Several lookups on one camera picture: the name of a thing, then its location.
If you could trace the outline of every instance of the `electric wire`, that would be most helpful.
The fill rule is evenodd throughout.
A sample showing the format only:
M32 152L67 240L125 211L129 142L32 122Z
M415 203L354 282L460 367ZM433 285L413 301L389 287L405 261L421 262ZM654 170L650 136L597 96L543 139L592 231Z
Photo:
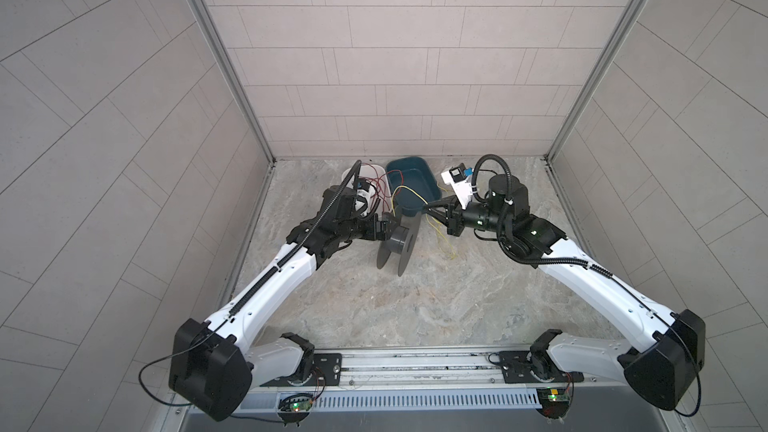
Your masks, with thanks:
M477 171L487 170L487 169L481 168L481 165L486 160L493 160L504 169L504 174L507 176L506 197L508 198L512 194L512 173L509 170L509 166L507 165L506 161L503 158L496 156L494 154L486 154L485 156L481 157L478 160L477 164L475 165L475 170ZM480 195L477 193L477 174L472 174L472 192L475 199L478 202L485 202L485 199L481 198ZM526 258L520 258L515 254L513 254L512 251L508 249L508 246L505 245L506 238L502 235L502 226L504 224L504 219L506 218L508 210L509 210L509 203L504 202L504 206L502 207L502 210L499 213L498 222L496 224L496 239L499 247L504 252L504 255L506 255L513 261L517 262L518 264L537 265L537 266L547 265L547 264L580 265L581 267L584 267L587 270L595 271L600 275L603 275L604 277L609 278L610 280L618 284L619 287L621 287L625 292L629 294L629 296L631 296L635 301L637 301L640 304L640 306L646 308L649 312L652 313L654 317L656 317L659 321L661 321L662 324L666 325L667 330L672 331L672 333L677 337L677 340L679 341L680 345L683 347L683 350L685 350L687 358L690 359L692 365L694 366L694 372L696 373L696 385L698 388L698 398L696 399L696 408L694 408L694 411L691 412L690 414L685 414L675 409L675 412L677 412L679 415L683 417L689 418L689 417L695 416L698 413L699 408L701 406L701 378L699 377L699 365L696 363L694 355L690 352L685 341L677 333L677 331L675 331L665 320L659 317L656 311L651 310L651 308L648 307L646 303L639 300L639 298L635 294L633 294L628 288L626 288L624 284L622 284L619 280L617 280L613 274L611 274L607 269L602 268L600 265L590 264L589 262L576 257L526 259Z
M148 395L148 396L150 396L150 397L152 398L152 400L154 400L155 402L159 402L159 403L161 403L162 405L167 405L168 407L189 407L189 406L191 406L191 405L192 405L192 403L191 403L191 402L188 402L188 403L186 403L186 404L172 404L171 402L166 402L165 400L162 400L162 399L159 399L159 398L155 397L155 395L154 395L154 394L152 394L152 393L150 392L150 390L147 388L147 386L146 386L146 385L144 385L144 381L141 379L141 374L142 374L142 373L144 372L144 370L145 370L147 367L149 367L150 365L154 365L154 364L156 364L157 362L162 362L163 360L167 360L167 359L170 359L170 358L174 358L174 357L176 357L176 356L178 356L178 355L186 354L186 353L187 353L187 352L189 352L190 350L193 350L193 349L195 349L195 348L197 348L197 347L201 346L201 345L203 344L203 342L205 342L205 341L207 341L209 338L213 337L213 336L214 336L214 334L216 334L216 332L218 332L218 331L219 331L219 329L221 329L221 328L224 326L224 324L225 324L226 322L227 322L227 321L224 321L224 322L222 322L222 323L221 323L221 325L219 325L218 327L216 327L216 329L215 329L213 332L211 332L210 334L206 335L206 336L205 336L205 338L201 339L199 342L197 342L195 345L193 345L193 346L189 347L188 349L182 350L181 352L176 352L175 354L166 355L165 357L159 358L158 360L152 360L151 362L149 362L148 364L146 364L145 366L143 366L143 367L142 367L142 368L139 370L139 374L138 374L138 376L139 376L139 385L141 386L141 388L143 388L143 389L144 389L144 392L146 392L146 393L147 393L147 395Z
M397 192L398 192L398 190L399 190L400 188L404 188L405 190L409 190L409 191L411 191L411 192L413 193L413 195L414 195L414 196L416 196L416 197L418 197L418 198L420 198L420 199L422 200L422 202L424 202L425 204L429 204L429 202L427 202L427 200L426 200L426 199L424 199L424 197L421 197L421 196L418 194L418 192L417 192L417 191L415 191L415 190L413 190L412 188L410 188L410 187L408 187L408 186L398 186L398 187L395 187L395 190L392 192L392 197L389 199L389 200L391 201L391 202L390 202L390 205L392 206L392 210L395 210L395 195L397 194ZM443 253L445 253L445 254L448 254L448 256L449 256L449 259L450 259L450 260L453 260L454 258L456 258L456 257L458 256L458 254L456 253L456 250L454 249L453 245L450 243L450 241L448 240L448 238L446 237L446 235L445 235L445 234L443 234L443 233L440 231L440 229L439 229L439 228L437 228L437 226L435 226L435 224L433 224L432 222L430 222L430 221L429 221L429 219L430 219L430 218L432 218L432 217L430 217L430 216L426 216L426 220L427 220L427 223L428 223L430 226L432 226L432 228L434 228L434 229L435 229L435 232L437 233L437 235L438 235L438 238L442 238L442 239L443 239L443 240L446 242L446 244L448 244L448 247L450 248L450 251L449 251L449 252L446 252L446 251L444 251L444 250L442 249L442 247L440 247L440 245L439 245L439 244L440 244L440 241L439 241L439 240L438 240L438 247L440 247L440 250L441 250Z
M259 422L267 422L268 424L284 424L282 420L269 420L269 419L262 419L258 417L249 417L247 415L232 415L230 414L230 417L233 419L248 419L248 420L258 420Z

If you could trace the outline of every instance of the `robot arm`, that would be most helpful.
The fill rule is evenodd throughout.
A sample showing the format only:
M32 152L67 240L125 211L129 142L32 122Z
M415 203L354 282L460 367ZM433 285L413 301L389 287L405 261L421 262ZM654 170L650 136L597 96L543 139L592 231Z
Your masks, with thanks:
M484 198L477 193L477 174L461 164L443 173L456 195L427 204L424 212L446 226L449 235L459 236L466 227L496 231L501 251L511 260L566 284L625 337L604 341L551 329L531 347L531 371L544 381L560 370L624 381L651 404L672 410L704 366L704 322L691 311L672 312L602 268L561 229L530 213L528 190L501 158L484 156L475 171L489 159L502 165L504 174L490 179ZM202 324L189 319L179 328L170 366L172 390L224 420L252 385L278 377L298 384L308 379L314 351L309 341L284 334L271 344L249 347L293 289L342 244L409 236L398 217L375 214L372 184L361 181L359 172L360 161L340 186L325 190L317 216L294 227L273 261L241 293Z
M482 198L476 184L485 160L497 162L504 173L490 179ZM550 379L558 369L586 372L623 381L663 410L677 406L704 366L701 318L689 310L676 314L646 297L602 268L561 229L531 214L527 188L503 159L487 155L474 174L460 164L442 177L456 196L427 204L425 212L445 225L449 235L461 235L465 227L495 231L511 260L538 267L567 285L625 337L602 341L551 329L531 349L537 377Z
M205 322L188 319L178 329L169 387L215 420L229 417L252 385L280 377L300 384L310 376L314 346L298 335L284 334L250 348L299 284L354 239L387 241L408 235L399 217L376 214L376 186L360 177L360 166L357 161L341 185L324 191L317 215L293 228L286 244L241 293Z

